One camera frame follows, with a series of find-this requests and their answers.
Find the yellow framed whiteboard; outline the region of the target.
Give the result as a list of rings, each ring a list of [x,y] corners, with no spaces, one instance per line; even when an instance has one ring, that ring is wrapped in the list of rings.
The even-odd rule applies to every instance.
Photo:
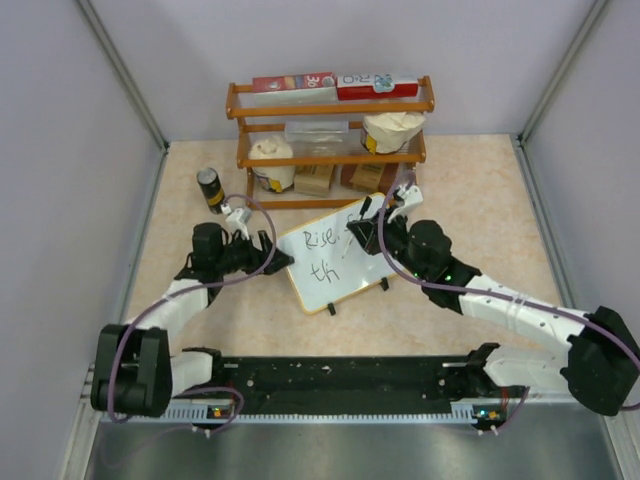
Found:
[[[279,236],[277,248],[294,258],[287,268],[302,310],[314,314],[394,274],[380,255],[369,256],[346,228],[360,217],[359,199]]]

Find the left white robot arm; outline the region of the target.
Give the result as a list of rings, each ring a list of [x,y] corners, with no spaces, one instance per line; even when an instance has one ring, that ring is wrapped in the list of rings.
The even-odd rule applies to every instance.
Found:
[[[251,238],[230,234],[217,223],[193,227],[192,252],[161,299],[127,323],[101,330],[90,394],[94,409],[159,417],[173,397],[192,387],[209,397],[224,390],[227,374],[215,365],[217,351],[189,347],[172,355],[171,341],[233,283],[227,275],[273,275],[295,263],[266,231],[258,232],[258,240],[255,246]]]

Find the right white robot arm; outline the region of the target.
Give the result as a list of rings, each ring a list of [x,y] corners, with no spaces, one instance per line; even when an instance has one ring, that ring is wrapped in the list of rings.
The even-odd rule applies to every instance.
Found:
[[[433,220],[409,225],[403,216],[379,211],[347,228],[366,254],[382,255],[433,304],[542,346],[541,351],[480,348],[478,363],[466,372],[474,393],[487,396],[499,387],[522,386],[567,392],[605,416],[631,410],[626,400],[639,379],[639,346],[615,310],[562,308],[512,290],[457,259],[450,238]]]

